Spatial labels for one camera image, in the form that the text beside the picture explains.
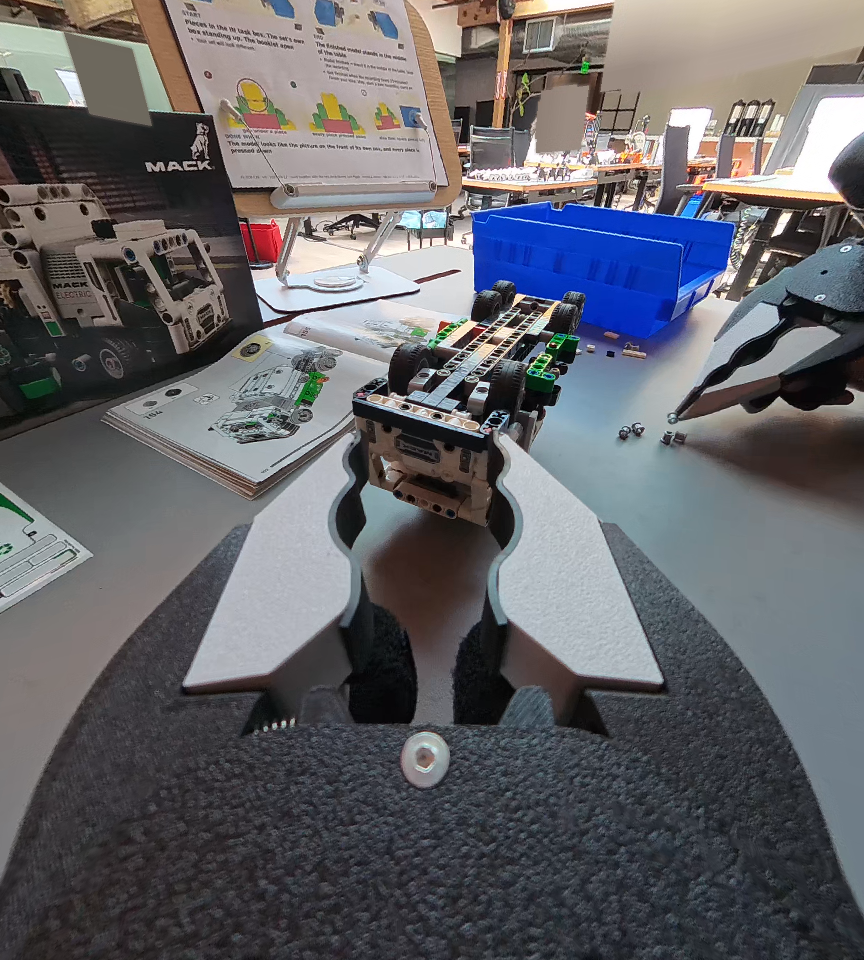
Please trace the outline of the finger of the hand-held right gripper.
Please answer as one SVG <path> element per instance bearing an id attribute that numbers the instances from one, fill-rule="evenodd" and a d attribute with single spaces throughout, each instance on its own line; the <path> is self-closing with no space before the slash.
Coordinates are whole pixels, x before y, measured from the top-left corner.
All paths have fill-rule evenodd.
<path id="1" fill-rule="evenodd" d="M 716 414 L 733 406 L 773 397 L 781 390 L 781 374 L 751 376 L 739 370 L 727 381 L 712 385 L 696 383 L 672 412 L 679 415 L 679 422 L 699 419 Z"/>
<path id="2" fill-rule="evenodd" d="M 735 309 L 713 342 L 696 383 L 717 385 L 741 371 L 753 377 L 780 373 L 780 393 L 743 404 L 763 409 L 783 399 L 799 409 L 813 409 L 825 402 L 845 402 L 846 388 L 840 373 L 813 370 L 790 374 L 789 370 L 825 346 L 838 341 L 848 322 L 830 311 L 814 310 L 810 303 L 779 305 L 757 302 Z"/>

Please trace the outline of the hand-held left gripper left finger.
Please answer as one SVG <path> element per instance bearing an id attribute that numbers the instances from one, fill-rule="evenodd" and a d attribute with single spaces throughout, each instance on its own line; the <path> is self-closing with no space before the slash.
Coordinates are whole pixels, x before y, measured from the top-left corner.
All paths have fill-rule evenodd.
<path id="1" fill-rule="evenodd" d="M 363 438 L 342 438 L 257 514 L 184 692 L 266 691 L 291 717 L 312 688 L 365 669 L 374 611 L 351 548 L 366 480 Z"/>

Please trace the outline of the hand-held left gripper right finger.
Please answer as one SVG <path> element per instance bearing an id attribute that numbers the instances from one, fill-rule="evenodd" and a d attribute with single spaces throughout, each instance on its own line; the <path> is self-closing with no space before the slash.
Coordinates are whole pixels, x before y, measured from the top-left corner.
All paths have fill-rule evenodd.
<path id="1" fill-rule="evenodd" d="M 664 678 L 592 510 L 506 434 L 493 444 L 486 668 L 550 695 L 570 726 L 585 690 L 654 693 Z"/>

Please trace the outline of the lego truck model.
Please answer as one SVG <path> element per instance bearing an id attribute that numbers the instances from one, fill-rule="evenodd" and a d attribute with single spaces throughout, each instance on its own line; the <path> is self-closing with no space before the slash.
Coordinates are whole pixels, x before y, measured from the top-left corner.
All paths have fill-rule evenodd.
<path id="1" fill-rule="evenodd" d="M 499 280 L 468 318 L 399 345 L 388 373 L 355 391 L 368 478 L 397 500 L 486 526 L 500 436 L 529 450 L 574 362 L 586 296 L 517 293 Z"/>

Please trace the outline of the open lego instruction booklet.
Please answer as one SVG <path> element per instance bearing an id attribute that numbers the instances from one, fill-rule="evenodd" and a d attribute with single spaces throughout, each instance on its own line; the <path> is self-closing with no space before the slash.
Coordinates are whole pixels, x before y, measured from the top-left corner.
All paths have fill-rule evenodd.
<path id="1" fill-rule="evenodd" d="M 354 429 L 353 393 L 401 344 L 457 314 L 379 299 L 248 335 L 194 375 L 111 408 L 103 421 L 248 499 Z"/>

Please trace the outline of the black lego set box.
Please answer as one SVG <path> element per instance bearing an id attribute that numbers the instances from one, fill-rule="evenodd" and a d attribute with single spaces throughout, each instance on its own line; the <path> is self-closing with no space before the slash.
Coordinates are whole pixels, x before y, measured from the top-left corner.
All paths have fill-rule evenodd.
<path id="1" fill-rule="evenodd" d="M 0 101 L 0 440 L 262 325 L 216 119 Z"/>

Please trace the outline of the wooden desk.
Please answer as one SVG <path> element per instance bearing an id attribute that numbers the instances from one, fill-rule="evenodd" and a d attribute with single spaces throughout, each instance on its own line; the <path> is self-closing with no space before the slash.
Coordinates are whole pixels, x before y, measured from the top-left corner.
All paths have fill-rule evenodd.
<path id="1" fill-rule="evenodd" d="M 714 178 L 702 185 L 701 211 L 714 198 L 732 198 L 765 214 L 730 284 L 726 298 L 737 302 L 757 284 L 773 277 L 790 258 L 805 258 L 843 237 L 850 221 L 835 190 L 794 186 L 788 175 Z"/>

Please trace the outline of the bright white board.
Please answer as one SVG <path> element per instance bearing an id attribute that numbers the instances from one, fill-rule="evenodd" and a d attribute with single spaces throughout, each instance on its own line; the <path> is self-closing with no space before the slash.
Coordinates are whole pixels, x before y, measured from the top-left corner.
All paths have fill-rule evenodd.
<path id="1" fill-rule="evenodd" d="M 792 103 L 765 172 L 791 170 L 793 186 L 830 191 L 829 168 L 864 133 L 864 64 L 815 65 Z"/>

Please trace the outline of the blue plastic bin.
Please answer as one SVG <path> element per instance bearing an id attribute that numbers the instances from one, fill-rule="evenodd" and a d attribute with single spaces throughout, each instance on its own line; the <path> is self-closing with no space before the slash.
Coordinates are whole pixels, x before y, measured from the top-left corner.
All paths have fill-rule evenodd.
<path id="1" fill-rule="evenodd" d="M 477 290 L 585 294 L 589 324 L 646 340 L 706 299 L 728 266 L 731 222 L 548 202 L 472 216 Z"/>

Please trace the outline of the long wooden table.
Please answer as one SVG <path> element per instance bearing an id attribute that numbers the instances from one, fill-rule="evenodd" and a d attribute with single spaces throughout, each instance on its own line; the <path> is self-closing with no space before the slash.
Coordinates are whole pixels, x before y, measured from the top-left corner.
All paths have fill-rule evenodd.
<path id="1" fill-rule="evenodd" d="M 570 202 L 593 200 L 599 187 L 598 178 L 570 175 L 564 177 L 540 177 L 540 174 L 555 174 L 555 169 L 512 168 L 496 171 L 471 171 L 462 179 L 463 201 L 459 212 L 477 212 L 494 207 L 509 207 L 549 203 L 560 208 Z"/>

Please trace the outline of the black office chair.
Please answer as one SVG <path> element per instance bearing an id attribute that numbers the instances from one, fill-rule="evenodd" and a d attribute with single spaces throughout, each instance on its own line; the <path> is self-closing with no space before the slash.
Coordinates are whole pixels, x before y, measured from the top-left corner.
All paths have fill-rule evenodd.
<path id="1" fill-rule="evenodd" d="M 465 178 L 473 179 L 475 174 L 486 171 L 498 171 L 499 180 L 508 180 L 510 171 L 524 163 L 532 141 L 531 132 L 515 127 L 474 126 L 470 133 L 470 158 Z M 483 191 L 479 188 L 465 189 L 466 211 L 505 207 L 510 200 L 509 193 Z"/>

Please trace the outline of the green indoor plant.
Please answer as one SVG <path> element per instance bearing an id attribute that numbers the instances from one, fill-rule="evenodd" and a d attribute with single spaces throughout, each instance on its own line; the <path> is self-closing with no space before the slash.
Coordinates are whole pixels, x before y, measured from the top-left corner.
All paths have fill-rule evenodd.
<path id="1" fill-rule="evenodd" d="M 527 71 L 514 74 L 514 84 L 509 88 L 509 126 L 517 131 L 529 132 L 537 114 L 542 81 Z"/>

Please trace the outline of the white document stand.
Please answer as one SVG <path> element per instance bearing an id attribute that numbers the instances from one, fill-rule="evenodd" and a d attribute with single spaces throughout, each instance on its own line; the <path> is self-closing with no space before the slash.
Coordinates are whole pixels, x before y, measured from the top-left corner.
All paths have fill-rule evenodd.
<path id="1" fill-rule="evenodd" d="M 204 111 L 198 101 L 197 91 L 178 47 L 165 3 L 136 1 L 133 6 L 174 111 L 195 114 L 197 120 L 205 122 L 209 127 L 210 137 L 216 141 L 216 145 L 210 148 L 212 155 L 222 155 L 214 127 L 215 118 Z M 447 186 L 437 188 L 431 184 L 429 191 L 424 192 L 421 188 L 414 191 L 406 184 L 401 184 L 392 187 L 390 191 L 359 195 L 345 192 L 318 195 L 314 194 L 311 188 L 304 187 L 301 195 L 297 197 L 290 186 L 274 190 L 234 188 L 222 157 L 240 216 L 246 219 L 287 219 L 281 252 L 274 266 L 275 279 L 259 280 L 256 283 L 259 297 L 271 310 L 280 314 L 357 304 L 416 292 L 417 285 L 414 282 L 394 274 L 382 263 L 373 266 L 372 261 L 377 257 L 385 239 L 393 232 L 403 211 L 446 209 L 461 190 L 462 167 L 451 129 L 451 118 L 433 41 L 421 15 L 410 3 L 405 4 L 433 116 L 435 138 L 446 168 Z M 288 261 L 304 219 L 318 213 L 342 210 L 383 214 L 377 232 L 373 234 L 366 251 L 359 255 L 357 264 L 310 272 L 290 271 Z"/>

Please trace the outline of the red plastic crate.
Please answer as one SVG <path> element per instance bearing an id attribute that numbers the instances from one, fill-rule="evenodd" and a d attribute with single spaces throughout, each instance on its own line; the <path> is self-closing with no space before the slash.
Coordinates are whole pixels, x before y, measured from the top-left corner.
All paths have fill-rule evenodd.
<path id="1" fill-rule="evenodd" d="M 266 269 L 274 264 L 280 254 L 282 235 L 275 221 L 257 222 L 240 219 L 241 234 L 246 256 L 251 267 Z"/>

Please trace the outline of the printed instruction sheet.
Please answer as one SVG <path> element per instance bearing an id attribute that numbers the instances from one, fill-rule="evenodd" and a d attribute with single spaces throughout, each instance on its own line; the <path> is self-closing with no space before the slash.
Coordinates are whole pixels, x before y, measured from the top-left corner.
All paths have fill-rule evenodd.
<path id="1" fill-rule="evenodd" d="M 165 7 L 234 188 L 447 186 L 405 2 Z"/>

